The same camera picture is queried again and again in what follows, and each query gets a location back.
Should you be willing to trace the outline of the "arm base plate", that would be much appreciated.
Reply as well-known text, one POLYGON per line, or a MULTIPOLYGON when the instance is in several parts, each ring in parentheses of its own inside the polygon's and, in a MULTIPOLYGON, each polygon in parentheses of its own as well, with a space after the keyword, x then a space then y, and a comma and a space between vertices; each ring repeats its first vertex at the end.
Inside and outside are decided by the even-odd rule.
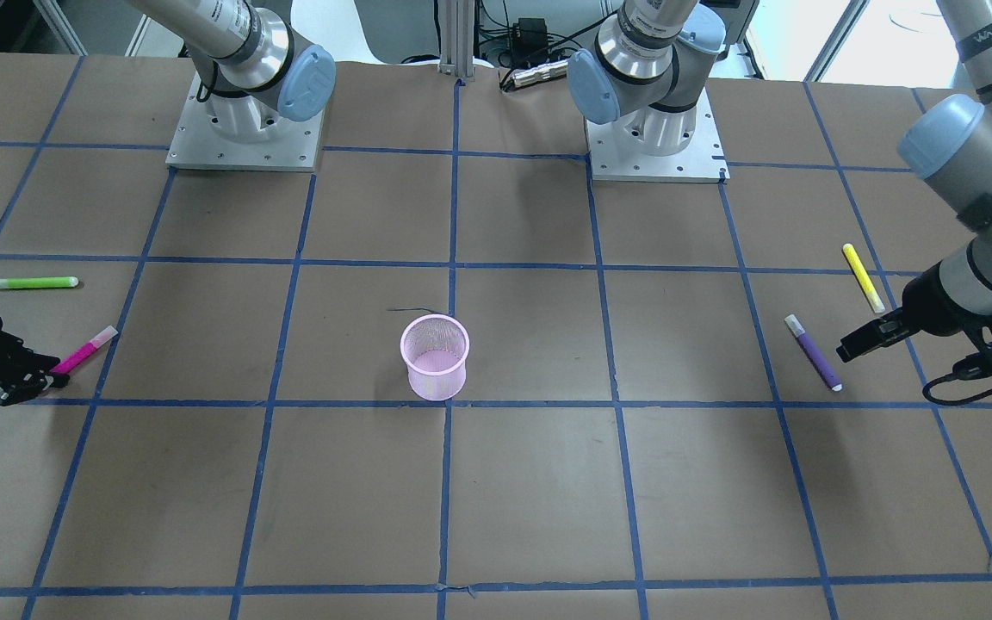
POLYGON ((706 90, 696 106, 681 113, 645 108, 611 123, 584 121, 584 129, 595 180, 719 183, 731 179, 706 90))
POLYGON ((255 98, 211 95, 190 83, 165 163, 178 170, 315 172, 326 111, 291 121, 255 98))

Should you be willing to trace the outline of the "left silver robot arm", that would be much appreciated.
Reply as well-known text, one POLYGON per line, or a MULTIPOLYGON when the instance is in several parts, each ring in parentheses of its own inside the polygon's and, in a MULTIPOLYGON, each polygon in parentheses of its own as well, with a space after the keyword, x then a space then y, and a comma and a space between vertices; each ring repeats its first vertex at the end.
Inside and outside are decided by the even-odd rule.
POLYGON ((962 333, 992 368, 992 1, 941 1, 939 8, 976 94, 937 103, 897 151, 972 239, 912 280, 895 311, 846 335, 837 349, 844 362, 918 332, 962 333))

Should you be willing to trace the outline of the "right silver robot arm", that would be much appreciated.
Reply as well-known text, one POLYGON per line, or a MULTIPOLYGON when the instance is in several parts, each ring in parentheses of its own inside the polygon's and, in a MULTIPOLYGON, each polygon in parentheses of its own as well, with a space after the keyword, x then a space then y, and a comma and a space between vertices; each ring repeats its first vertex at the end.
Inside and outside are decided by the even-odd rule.
MULTIPOLYGON (((290 3, 137 1, 181 38, 196 80, 165 162, 180 171, 314 172, 336 63, 288 23, 290 3)), ((0 288, 11 289, 9 278, 0 288)), ((119 332, 107 326, 70 356, 42 356, 0 317, 0 406, 63 388, 71 372, 119 332)))

